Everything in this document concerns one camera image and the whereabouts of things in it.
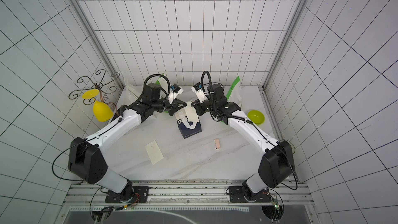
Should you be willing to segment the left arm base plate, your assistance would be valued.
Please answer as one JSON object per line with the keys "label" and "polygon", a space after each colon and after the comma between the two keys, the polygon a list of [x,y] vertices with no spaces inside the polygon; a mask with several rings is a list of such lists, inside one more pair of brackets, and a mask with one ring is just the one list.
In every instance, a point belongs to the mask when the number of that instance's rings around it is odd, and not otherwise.
{"label": "left arm base plate", "polygon": [[150,188],[147,186],[127,186],[127,189],[121,193],[115,193],[109,190],[105,198],[105,203],[146,203],[149,195],[149,189]]}

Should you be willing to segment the navy beige bag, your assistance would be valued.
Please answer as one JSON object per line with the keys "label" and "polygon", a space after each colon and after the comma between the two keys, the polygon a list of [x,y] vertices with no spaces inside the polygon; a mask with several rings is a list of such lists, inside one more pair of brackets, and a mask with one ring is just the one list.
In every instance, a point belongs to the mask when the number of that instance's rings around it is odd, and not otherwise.
{"label": "navy beige bag", "polygon": [[183,109],[175,113],[174,116],[176,117],[178,128],[184,139],[187,139],[202,132],[201,122],[188,122]]}

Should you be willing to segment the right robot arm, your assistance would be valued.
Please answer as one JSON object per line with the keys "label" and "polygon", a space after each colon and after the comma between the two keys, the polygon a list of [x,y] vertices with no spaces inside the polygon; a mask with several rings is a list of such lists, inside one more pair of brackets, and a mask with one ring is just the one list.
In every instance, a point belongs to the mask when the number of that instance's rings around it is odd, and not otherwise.
{"label": "right robot arm", "polygon": [[287,141],[278,141],[257,127],[239,105],[227,100],[222,86],[214,85],[207,89],[208,93],[205,93],[199,83],[191,87],[198,98],[191,104],[197,114],[210,113],[215,121],[224,122],[242,135],[260,154],[257,172],[243,183],[247,196],[273,189],[293,174],[293,152]]}

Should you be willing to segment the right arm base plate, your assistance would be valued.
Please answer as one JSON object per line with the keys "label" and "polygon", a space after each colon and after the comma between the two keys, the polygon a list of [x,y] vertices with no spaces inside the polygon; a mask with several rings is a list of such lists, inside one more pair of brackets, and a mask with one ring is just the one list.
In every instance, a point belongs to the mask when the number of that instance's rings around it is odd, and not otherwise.
{"label": "right arm base plate", "polygon": [[230,186],[226,190],[231,203],[271,203],[269,191],[263,189],[253,193],[246,186]]}

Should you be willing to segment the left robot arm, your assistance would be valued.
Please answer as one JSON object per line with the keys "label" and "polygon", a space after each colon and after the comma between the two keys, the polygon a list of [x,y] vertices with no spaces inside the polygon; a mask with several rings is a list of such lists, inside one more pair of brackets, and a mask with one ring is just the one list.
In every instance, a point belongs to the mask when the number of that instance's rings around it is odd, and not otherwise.
{"label": "left robot arm", "polygon": [[147,84],[132,104],[122,105],[121,115],[103,129],[85,139],[75,138],[70,144],[68,169],[90,184],[105,187],[119,195],[128,191],[129,180],[109,168],[104,154],[121,137],[155,112],[173,116],[187,104],[177,97],[183,89],[176,84],[165,91],[161,85]]}

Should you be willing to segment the white paper bag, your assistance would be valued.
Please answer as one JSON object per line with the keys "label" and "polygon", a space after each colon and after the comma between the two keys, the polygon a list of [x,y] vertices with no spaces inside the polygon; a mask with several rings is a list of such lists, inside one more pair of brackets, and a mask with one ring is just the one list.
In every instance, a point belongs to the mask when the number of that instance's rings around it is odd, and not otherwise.
{"label": "white paper bag", "polygon": [[136,87],[129,83],[127,79],[124,80],[125,87],[119,97],[118,106],[126,105],[129,106],[134,103],[138,97],[141,95],[142,88]]}

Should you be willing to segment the pink stapler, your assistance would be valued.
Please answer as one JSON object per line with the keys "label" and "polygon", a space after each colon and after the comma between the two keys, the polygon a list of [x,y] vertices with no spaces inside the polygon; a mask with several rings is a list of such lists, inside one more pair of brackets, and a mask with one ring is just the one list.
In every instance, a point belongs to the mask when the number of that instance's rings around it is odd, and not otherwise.
{"label": "pink stapler", "polygon": [[219,150],[221,148],[219,139],[214,139],[214,143],[215,143],[215,149]]}

